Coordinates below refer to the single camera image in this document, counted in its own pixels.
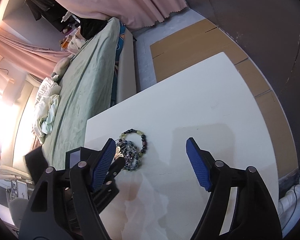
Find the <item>black jewelry box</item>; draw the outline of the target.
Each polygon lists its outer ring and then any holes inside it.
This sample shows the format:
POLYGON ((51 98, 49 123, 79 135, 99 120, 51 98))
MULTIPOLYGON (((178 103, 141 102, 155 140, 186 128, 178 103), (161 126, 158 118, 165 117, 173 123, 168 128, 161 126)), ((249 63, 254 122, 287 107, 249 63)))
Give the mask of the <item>black jewelry box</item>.
MULTIPOLYGON (((96 150, 79 147, 66 152, 65 155, 65 169, 72 168, 80 161, 87 161, 92 154, 99 153, 96 150)), ((49 167, 47 160, 43 155, 42 146, 32 150, 25 155, 25 164, 29 174, 34 182, 37 184, 45 170, 49 167)))

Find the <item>cream crumpled blanket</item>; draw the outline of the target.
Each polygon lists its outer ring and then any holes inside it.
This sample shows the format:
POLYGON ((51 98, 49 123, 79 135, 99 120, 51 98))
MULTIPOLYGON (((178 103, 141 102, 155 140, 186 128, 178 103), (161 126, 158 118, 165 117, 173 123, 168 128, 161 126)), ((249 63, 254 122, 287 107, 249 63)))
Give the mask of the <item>cream crumpled blanket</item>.
POLYGON ((39 86, 32 118, 32 130, 41 144, 45 136, 52 133, 60 102, 61 86, 49 77, 46 77, 39 86))

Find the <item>black clothing pile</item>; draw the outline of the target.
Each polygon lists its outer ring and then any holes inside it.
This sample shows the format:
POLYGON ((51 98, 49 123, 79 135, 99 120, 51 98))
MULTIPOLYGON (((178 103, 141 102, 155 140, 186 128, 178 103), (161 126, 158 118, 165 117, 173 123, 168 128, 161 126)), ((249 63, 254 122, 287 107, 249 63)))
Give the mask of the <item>black clothing pile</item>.
POLYGON ((80 19, 80 33, 86 40, 91 39, 99 32, 101 32, 107 25, 107 20, 98 20, 93 18, 81 18, 80 19))

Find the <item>flattened cardboard sheet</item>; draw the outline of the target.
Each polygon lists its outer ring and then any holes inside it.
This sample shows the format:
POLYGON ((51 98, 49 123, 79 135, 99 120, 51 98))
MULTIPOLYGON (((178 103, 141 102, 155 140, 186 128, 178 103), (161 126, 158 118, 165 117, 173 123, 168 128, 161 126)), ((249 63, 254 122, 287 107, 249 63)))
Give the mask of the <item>flattened cardboard sheet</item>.
POLYGON ((173 84, 168 114, 177 135, 235 167, 254 165, 283 181, 296 174, 290 126, 266 78, 249 56, 209 20, 150 46, 159 87, 173 84))

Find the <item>beige bed frame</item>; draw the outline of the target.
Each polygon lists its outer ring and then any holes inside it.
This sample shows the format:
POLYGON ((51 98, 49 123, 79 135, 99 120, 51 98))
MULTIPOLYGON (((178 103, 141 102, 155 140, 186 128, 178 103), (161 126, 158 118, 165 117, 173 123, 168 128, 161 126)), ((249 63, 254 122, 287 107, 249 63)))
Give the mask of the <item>beige bed frame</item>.
POLYGON ((128 29, 125 31, 118 67, 116 103, 120 103, 136 94, 134 39, 128 29))

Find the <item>pink window curtain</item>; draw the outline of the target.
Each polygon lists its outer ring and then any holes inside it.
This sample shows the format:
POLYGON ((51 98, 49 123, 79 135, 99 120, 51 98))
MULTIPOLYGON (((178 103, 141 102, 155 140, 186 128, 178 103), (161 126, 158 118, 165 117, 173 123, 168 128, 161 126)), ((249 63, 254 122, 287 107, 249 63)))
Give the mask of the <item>pink window curtain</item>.
POLYGON ((28 73, 44 79, 50 76, 56 64, 70 53, 25 43, 0 28, 0 55, 28 73))

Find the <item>green bed sheet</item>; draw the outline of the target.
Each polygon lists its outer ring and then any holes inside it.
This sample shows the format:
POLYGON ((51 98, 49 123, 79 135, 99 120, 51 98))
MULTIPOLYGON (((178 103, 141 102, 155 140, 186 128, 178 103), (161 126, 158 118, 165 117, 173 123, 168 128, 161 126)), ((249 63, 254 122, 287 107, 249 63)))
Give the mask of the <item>green bed sheet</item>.
POLYGON ((48 164, 57 170, 65 168, 66 152, 84 146, 87 120, 110 107, 119 34, 120 21, 111 18, 85 42, 59 82, 59 106, 42 146, 48 164))

